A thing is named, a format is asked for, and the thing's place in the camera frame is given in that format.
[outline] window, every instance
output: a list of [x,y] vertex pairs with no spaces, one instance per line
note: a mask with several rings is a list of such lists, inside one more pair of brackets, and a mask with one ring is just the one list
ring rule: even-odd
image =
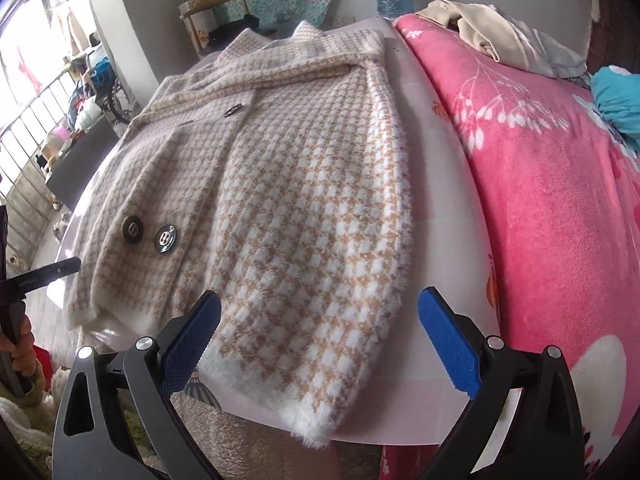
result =
[[10,124],[0,139],[0,193],[4,196],[65,115],[68,96],[75,88],[68,73],[60,76],[65,54],[50,28],[43,0],[28,0],[20,6],[0,36],[2,131]]

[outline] red object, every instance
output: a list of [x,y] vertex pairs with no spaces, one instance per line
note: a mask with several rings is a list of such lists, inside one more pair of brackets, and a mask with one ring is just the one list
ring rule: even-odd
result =
[[33,85],[33,91],[36,92],[36,95],[40,95],[40,90],[42,90],[42,83],[38,81],[38,78],[35,76],[35,74],[24,62],[24,58],[22,57],[22,51],[20,50],[20,47],[17,47],[17,48],[18,48],[18,58],[20,59],[20,61],[18,62],[18,70],[20,70],[20,72],[22,72],[27,77],[27,79],[31,82],[31,84]]
[[385,446],[379,480],[414,480],[427,468],[438,446]]
[[53,368],[51,367],[51,357],[49,352],[39,346],[33,345],[33,349],[36,352],[36,357],[42,365],[42,374],[44,375],[44,390],[46,392],[51,388],[51,378],[53,377]]

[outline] blue gripper pad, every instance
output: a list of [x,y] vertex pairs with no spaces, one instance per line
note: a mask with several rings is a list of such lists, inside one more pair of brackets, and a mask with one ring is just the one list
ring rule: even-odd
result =
[[162,356],[162,380],[158,390],[165,399],[184,389],[218,328],[221,315],[222,305],[215,293],[210,293],[203,301],[198,300],[187,314],[187,322]]
[[428,289],[422,291],[418,297],[418,318],[453,385],[474,399],[481,383],[478,356],[469,346],[454,319]]

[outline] pink blanket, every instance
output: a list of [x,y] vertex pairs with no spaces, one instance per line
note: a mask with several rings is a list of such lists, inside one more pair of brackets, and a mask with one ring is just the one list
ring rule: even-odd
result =
[[635,156],[563,80],[503,66],[418,18],[396,23],[434,83],[478,186],[514,348],[564,352],[588,472],[640,404],[640,174]]

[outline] metal button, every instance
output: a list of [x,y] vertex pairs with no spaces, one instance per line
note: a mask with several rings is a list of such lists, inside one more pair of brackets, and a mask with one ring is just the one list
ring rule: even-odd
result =
[[237,114],[240,110],[242,110],[242,104],[238,103],[225,112],[225,117],[231,117],[232,115]]
[[154,340],[150,337],[141,337],[136,341],[136,348],[138,350],[147,350],[151,348],[154,344]]
[[94,353],[94,349],[90,346],[83,346],[78,350],[78,357],[81,359],[87,359],[92,353]]
[[554,359],[559,359],[562,357],[562,352],[557,346],[551,345],[549,348],[546,349],[546,353],[548,353]]
[[163,225],[156,233],[154,245],[156,251],[161,254],[169,253],[175,247],[178,241],[178,229],[171,224]]
[[122,236],[130,244],[137,244],[142,240],[144,226],[142,220],[135,216],[127,216],[122,221]]
[[497,335],[489,336],[486,339],[486,343],[489,345],[489,348],[493,348],[494,350],[502,350],[504,348],[504,341]]

